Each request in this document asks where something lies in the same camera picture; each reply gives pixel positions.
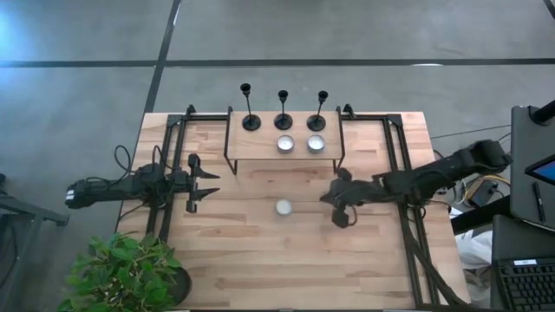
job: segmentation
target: wooden tabletop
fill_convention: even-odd
[[[413,166],[433,161],[423,113],[401,114]],[[166,119],[167,114],[145,115],[134,168],[151,161]],[[343,167],[356,179],[389,171],[382,127],[377,121],[343,123]],[[221,190],[199,202],[197,214],[185,211],[185,194],[176,196],[168,243],[193,277],[193,291],[181,308],[414,307],[394,204],[357,207],[356,226],[339,229],[331,223],[331,206],[318,202],[334,178],[329,161],[288,160],[277,165],[275,160],[244,160],[234,176],[223,157],[224,138],[223,121],[189,122],[186,127],[181,163],[185,165],[189,153],[197,153],[202,168],[221,177],[199,179],[199,187]],[[401,164],[397,141],[395,148]],[[292,202],[291,215],[275,212],[274,204],[281,198]],[[137,204],[126,202],[122,213]],[[469,301],[447,207],[433,204],[427,210],[424,224],[432,261],[458,296]],[[144,232],[147,218],[147,209],[135,211],[120,221],[118,231]],[[428,296],[421,268],[419,275]]]
[[[281,112],[253,112],[260,118],[262,125],[256,131],[245,131],[242,120],[248,113],[232,112],[227,156],[229,159],[340,159],[339,115],[337,112],[322,112],[326,127],[313,132],[306,126],[306,120],[314,113],[287,112],[293,118],[293,126],[282,131],[274,126],[274,118]],[[314,134],[325,140],[325,148],[321,153],[310,153],[306,147],[307,140]],[[282,135],[289,135],[295,140],[293,152],[278,152],[276,144]]]

